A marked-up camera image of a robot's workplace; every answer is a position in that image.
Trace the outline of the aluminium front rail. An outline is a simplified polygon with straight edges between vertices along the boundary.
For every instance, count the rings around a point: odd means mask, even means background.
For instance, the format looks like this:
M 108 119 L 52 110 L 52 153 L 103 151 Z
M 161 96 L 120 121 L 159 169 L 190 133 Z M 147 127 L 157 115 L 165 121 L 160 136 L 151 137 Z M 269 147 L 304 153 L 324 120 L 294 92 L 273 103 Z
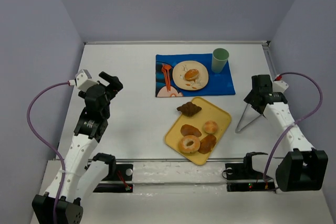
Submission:
M 234 163 L 243 162 L 243 157 L 238 158 L 208 158 L 206 162 Z M 138 158 L 138 159 L 115 159 L 117 163 L 145 163 L 145 162 L 189 162 L 187 158 Z

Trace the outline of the brown oval bread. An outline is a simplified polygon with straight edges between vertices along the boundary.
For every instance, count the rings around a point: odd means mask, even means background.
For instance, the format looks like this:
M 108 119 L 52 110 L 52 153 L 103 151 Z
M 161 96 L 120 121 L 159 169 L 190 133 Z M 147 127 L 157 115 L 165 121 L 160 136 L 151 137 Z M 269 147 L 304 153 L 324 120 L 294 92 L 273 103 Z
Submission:
M 192 125 L 189 125 L 189 124 L 184 124 L 181 127 L 180 132 L 183 136 L 188 136 L 188 135 L 194 135 L 196 137 L 202 136 L 202 133 L 200 132 L 200 130 L 198 128 L 196 128 Z

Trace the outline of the brown glazed pastry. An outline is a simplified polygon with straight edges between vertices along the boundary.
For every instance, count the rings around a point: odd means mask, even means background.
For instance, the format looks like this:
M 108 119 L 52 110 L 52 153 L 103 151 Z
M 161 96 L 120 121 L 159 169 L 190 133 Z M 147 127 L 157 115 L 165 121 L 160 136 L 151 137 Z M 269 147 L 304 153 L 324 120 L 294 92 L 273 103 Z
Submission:
M 208 135 L 204 137 L 201 140 L 201 144 L 200 144 L 200 148 L 198 149 L 198 152 L 200 152 L 201 154 L 209 153 L 216 145 L 216 142 L 217 142 L 217 138 L 213 135 Z

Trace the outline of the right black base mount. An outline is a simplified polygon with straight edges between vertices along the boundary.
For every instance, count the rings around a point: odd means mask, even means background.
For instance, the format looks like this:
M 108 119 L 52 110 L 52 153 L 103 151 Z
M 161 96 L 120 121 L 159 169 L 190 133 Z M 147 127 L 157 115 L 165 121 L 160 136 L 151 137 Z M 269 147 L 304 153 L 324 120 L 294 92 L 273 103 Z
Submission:
M 226 163 L 222 177 L 227 181 L 228 192 L 275 191 L 273 179 L 263 180 L 261 172 L 246 168 L 243 163 Z

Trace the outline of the light round bread roll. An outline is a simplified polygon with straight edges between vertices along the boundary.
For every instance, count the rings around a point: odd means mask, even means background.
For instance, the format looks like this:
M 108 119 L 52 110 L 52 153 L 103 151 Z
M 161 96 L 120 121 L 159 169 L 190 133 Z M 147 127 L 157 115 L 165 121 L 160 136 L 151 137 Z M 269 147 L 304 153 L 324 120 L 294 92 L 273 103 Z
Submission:
M 215 134 L 218 131 L 218 124 L 215 121 L 209 120 L 204 123 L 203 130 L 207 134 Z

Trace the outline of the blue patterned placemat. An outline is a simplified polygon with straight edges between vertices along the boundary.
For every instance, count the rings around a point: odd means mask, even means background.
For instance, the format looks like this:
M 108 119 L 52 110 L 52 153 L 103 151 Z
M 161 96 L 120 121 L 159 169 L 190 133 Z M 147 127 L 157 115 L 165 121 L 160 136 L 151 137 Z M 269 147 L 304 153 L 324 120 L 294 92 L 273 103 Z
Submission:
M 212 71 L 212 54 L 156 55 L 157 98 L 235 95 L 229 63 Z

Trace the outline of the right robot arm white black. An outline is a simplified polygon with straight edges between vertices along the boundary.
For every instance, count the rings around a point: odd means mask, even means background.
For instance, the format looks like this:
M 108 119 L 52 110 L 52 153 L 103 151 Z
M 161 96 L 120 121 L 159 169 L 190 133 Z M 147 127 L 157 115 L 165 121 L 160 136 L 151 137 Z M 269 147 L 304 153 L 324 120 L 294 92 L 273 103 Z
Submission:
M 252 76 L 252 89 L 244 102 L 266 118 L 278 133 L 278 139 L 267 160 L 253 161 L 257 152 L 247 153 L 243 159 L 248 173 L 260 172 L 262 180 L 273 179 L 281 191 L 320 190 L 328 164 L 325 151 L 317 150 L 304 136 L 299 123 L 315 114 L 321 107 L 323 93 L 319 92 L 319 102 L 307 115 L 294 119 L 291 115 L 284 92 L 288 85 L 279 74 L 274 80 L 268 74 Z

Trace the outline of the dark chocolate croissant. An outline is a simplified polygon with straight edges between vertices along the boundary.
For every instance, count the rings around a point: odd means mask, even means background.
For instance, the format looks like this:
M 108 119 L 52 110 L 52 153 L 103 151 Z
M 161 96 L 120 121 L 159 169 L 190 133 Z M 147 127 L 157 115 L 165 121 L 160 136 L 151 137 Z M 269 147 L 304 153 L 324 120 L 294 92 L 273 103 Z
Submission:
M 184 116 L 192 117 L 202 110 L 202 108 L 192 102 L 184 103 L 183 105 L 176 108 L 177 111 L 181 112 Z

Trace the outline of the yellow plastic tray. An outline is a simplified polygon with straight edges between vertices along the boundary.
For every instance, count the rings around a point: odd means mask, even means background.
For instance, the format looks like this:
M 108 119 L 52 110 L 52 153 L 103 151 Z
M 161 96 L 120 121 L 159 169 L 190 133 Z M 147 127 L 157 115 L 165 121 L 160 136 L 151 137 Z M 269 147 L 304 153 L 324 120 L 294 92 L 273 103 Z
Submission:
M 201 107 L 202 109 L 190 117 L 180 115 L 166 133 L 164 142 L 167 146 L 181 154 L 183 157 L 187 158 L 192 163 L 198 166 L 202 166 L 208 161 L 208 158 L 217 145 L 219 145 L 219 142 L 227 136 L 227 131 L 230 123 L 232 122 L 232 117 L 228 112 L 201 97 L 194 98 L 192 103 Z M 184 153 L 182 151 L 181 140 L 185 136 L 181 133 L 181 128 L 184 125 L 190 125 L 198 129 L 201 133 L 198 139 L 202 141 L 204 138 L 209 136 L 209 134 L 204 131 L 204 125 L 207 121 L 214 121 L 218 125 L 217 131 L 213 134 L 213 137 L 216 138 L 216 143 L 214 146 L 212 146 L 212 148 L 208 148 L 207 152 L 195 151 L 193 153 Z

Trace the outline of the green plastic cup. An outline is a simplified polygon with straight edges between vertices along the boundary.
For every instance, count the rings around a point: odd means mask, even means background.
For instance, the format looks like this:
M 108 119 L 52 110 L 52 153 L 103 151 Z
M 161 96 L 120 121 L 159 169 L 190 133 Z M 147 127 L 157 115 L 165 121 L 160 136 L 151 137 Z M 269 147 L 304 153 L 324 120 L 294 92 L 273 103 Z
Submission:
M 217 48 L 212 53 L 211 69 L 214 73 L 220 73 L 229 58 L 229 52 L 224 48 Z

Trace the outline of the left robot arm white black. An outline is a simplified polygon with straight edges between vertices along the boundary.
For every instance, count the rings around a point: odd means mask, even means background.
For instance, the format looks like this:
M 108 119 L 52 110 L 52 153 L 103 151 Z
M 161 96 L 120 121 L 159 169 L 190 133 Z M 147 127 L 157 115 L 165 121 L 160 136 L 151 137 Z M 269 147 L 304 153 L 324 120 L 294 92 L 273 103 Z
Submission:
M 93 80 L 85 69 L 65 83 L 67 86 L 76 87 L 79 97 L 85 102 L 65 157 L 34 129 L 30 119 L 33 106 L 28 107 L 27 123 L 31 131 L 60 160 L 60 168 L 54 180 L 42 195 L 36 195 L 32 201 L 39 223 L 80 223 L 83 217 L 83 200 L 93 193 L 104 178 L 113 176 L 116 171 L 116 159 L 113 155 L 98 153 L 89 161 L 108 127 L 110 102 L 123 89 L 118 77 L 103 71 L 99 73 L 99 77 L 108 84 Z

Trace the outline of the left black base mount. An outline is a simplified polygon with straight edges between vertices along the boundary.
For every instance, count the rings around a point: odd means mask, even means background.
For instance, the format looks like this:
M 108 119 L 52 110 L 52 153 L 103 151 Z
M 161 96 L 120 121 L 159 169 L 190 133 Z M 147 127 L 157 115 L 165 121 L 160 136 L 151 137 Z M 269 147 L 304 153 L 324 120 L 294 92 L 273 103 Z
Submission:
M 116 164 L 115 172 L 108 175 L 96 186 L 94 193 L 132 193 L 133 164 Z

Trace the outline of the sesame glazed bun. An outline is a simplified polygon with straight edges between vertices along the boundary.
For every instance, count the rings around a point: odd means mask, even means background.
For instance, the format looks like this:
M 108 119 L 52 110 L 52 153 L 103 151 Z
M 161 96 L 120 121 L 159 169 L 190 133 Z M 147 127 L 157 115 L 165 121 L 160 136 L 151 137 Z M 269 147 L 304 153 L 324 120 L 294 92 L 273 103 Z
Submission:
M 197 69 L 190 69 L 188 70 L 185 75 L 184 79 L 186 81 L 193 81 L 199 78 L 200 72 Z

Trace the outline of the silver metal tongs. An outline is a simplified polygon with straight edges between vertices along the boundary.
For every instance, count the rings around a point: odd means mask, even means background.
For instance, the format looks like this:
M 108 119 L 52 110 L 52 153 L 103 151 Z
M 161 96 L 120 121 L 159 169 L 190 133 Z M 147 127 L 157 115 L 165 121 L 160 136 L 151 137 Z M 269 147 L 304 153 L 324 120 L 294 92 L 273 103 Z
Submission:
M 236 125 L 235 133 L 239 134 L 251 125 L 253 125 L 258 119 L 261 118 L 261 114 L 257 113 L 250 104 L 246 104 L 243 113 Z

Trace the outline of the beige ceramic plate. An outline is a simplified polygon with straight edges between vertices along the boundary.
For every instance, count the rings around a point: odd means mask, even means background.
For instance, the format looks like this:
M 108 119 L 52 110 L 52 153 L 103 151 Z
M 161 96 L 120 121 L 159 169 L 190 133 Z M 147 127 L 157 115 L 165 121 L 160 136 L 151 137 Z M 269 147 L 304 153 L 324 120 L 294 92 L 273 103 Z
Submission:
M 187 80 L 185 75 L 192 71 L 198 71 L 198 76 L 194 80 Z M 196 91 L 203 89 L 209 81 L 209 74 L 206 67 L 198 61 L 182 61 L 178 63 L 172 72 L 174 84 L 183 90 Z

